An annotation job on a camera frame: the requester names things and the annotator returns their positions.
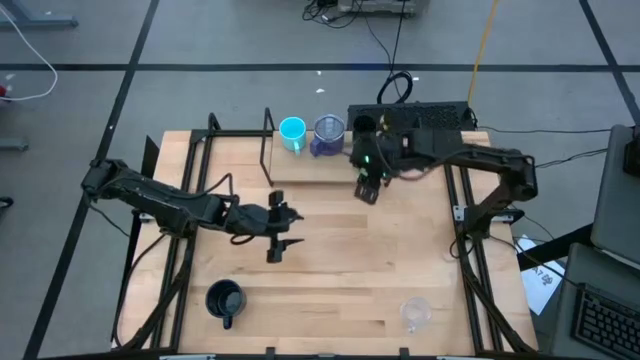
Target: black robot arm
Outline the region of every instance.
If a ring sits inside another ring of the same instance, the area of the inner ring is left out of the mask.
[[[269,237],[267,261],[280,262],[292,240],[278,240],[279,233],[303,219],[283,202],[282,191],[269,196],[269,209],[259,205],[239,205],[237,195],[190,194],[131,170],[121,160],[94,160],[82,181],[88,201],[119,199],[152,215],[164,234],[187,238],[198,226],[246,237]]]
[[[375,204],[380,185],[406,178],[402,173],[409,170],[450,164],[497,173],[498,187],[480,204],[465,209],[464,229],[472,236],[486,234],[491,219],[513,201],[528,201],[538,194],[533,157],[515,149],[465,144],[459,131],[387,127],[373,132],[356,127],[350,162],[360,169],[355,196],[369,204]]]

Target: clear plastic cup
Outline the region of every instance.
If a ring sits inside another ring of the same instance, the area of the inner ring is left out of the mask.
[[[413,297],[400,307],[402,319],[407,325],[409,334],[425,327],[431,320],[431,307],[426,299]]]

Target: keyboard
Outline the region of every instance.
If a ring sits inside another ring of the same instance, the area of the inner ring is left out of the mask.
[[[580,284],[571,335],[605,354],[640,359],[640,306]]]

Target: wooden table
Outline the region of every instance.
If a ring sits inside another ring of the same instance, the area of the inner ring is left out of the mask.
[[[189,132],[164,135],[155,179],[179,187]],[[463,133],[467,142],[488,144],[483,132]],[[272,191],[259,166],[260,138],[215,138],[206,186],[233,173],[242,203],[267,206]],[[270,166],[271,139],[266,166]],[[200,163],[200,153],[196,164]],[[195,190],[197,165],[192,176]],[[464,203],[459,171],[459,201]],[[498,184],[497,175],[470,171],[476,201]],[[353,197],[352,184],[277,184],[304,221],[282,238],[304,237],[289,248],[282,263],[267,264],[268,240],[244,246],[229,244],[230,235],[200,230],[187,297],[181,353],[256,353],[275,347],[278,354],[412,355],[473,354],[460,266],[448,248],[454,238],[450,203],[442,167],[419,182],[394,180],[381,190],[378,203]],[[226,187],[219,188],[226,193]],[[507,225],[492,234],[510,239]],[[155,224],[143,225],[137,254],[158,236]],[[126,341],[158,301],[169,241],[138,265],[123,307],[119,332]],[[537,347],[518,262],[512,248],[485,241],[487,263],[498,308],[531,346]],[[247,293],[245,311],[231,330],[209,315],[204,305],[209,286],[235,280]],[[410,335],[400,306],[424,297],[433,316]],[[485,348],[491,348],[486,313],[478,301]],[[168,345],[173,307],[167,312],[163,345]]]

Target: blue cup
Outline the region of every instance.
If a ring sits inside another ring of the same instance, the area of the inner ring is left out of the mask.
[[[300,155],[307,143],[307,126],[298,117],[289,117],[280,123],[280,137],[285,149]]]

